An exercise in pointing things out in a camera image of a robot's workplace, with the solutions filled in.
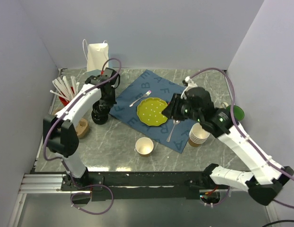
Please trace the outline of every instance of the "gray marble surface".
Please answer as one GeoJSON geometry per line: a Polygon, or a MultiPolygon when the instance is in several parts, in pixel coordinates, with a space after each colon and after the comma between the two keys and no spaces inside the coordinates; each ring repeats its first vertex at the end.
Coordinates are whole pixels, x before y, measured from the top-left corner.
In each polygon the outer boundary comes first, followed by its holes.
{"type": "MultiPolygon", "coordinates": [[[[157,75],[182,85],[181,81],[197,70],[151,70],[157,75]]],[[[67,78],[76,76],[82,87],[86,76],[85,69],[64,70],[62,75],[67,78]]],[[[116,90],[118,96],[144,70],[121,70],[121,83],[116,90]]],[[[204,72],[196,77],[195,82],[208,90],[215,106],[220,102],[230,103],[230,95],[223,75],[216,71],[204,72]]],[[[61,107],[56,98],[54,109],[61,107]]],[[[224,144],[212,135],[200,147],[186,145],[182,154],[171,150],[154,141],[154,151],[150,157],[141,157],[134,151],[135,142],[144,135],[119,120],[109,116],[104,125],[96,125],[89,110],[84,118],[89,122],[89,132],[80,139],[79,156],[90,171],[202,171],[211,163],[217,163],[226,168],[247,170],[244,163],[224,144]]],[[[46,162],[40,153],[37,172],[62,172],[64,167],[60,161],[46,162]]]]}

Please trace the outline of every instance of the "green plate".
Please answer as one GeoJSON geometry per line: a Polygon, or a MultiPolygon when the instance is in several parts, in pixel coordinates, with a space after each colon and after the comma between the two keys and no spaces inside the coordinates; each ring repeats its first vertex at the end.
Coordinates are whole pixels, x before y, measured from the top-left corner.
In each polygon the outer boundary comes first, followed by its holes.
{"type": "Polygon", "coordinates": [[[137,106],[137,116],[141,122],[149,126],[160,126],[168,119],[161,112],[168,104],[160,98],[147,98],[137,106]]]}

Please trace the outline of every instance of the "red cup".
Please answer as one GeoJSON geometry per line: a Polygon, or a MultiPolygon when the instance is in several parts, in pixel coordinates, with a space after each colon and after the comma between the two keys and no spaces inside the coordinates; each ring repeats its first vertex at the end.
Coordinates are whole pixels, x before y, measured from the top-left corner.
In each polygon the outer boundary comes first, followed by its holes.
{"type": "Polygon", "coordinates": [[[66,99],[62,98],[62,97],[59,97],[58,98],[60,99],[61,103],[63,104],[63,106],[66,106],[69,104],[69,101],[67,101],[66,99]]]}

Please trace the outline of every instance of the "yellow-green plate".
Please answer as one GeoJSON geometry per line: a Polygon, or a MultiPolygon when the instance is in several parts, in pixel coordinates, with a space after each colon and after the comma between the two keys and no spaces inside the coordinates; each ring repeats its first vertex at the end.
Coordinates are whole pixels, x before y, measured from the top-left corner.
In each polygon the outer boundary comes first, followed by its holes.
{"type": "Polygon", "coordinates": [[[168,119],[161,112],[168,104],[160,98],[147,98],[137,106],[137,116],[141,122],[149,126],[160,126],[168,119]]]}

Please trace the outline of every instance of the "white paper bag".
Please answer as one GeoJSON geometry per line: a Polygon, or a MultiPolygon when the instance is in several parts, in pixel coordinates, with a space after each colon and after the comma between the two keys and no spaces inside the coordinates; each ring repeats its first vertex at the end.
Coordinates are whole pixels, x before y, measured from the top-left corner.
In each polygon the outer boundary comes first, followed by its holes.
{"type": "Polygon", "coordinates": [[[88,45],[86,39],[82,41],[82,48],[84,50],[84,54],[87,60],[87,72],[93,70],[102,70],[104,63],[108,60],[109,45],[105,42],[106,40],[100,44],[88,45]],[[85,52],[84,43],[86,43],[86,48],[88,50],[87,56],[85,52]]]}

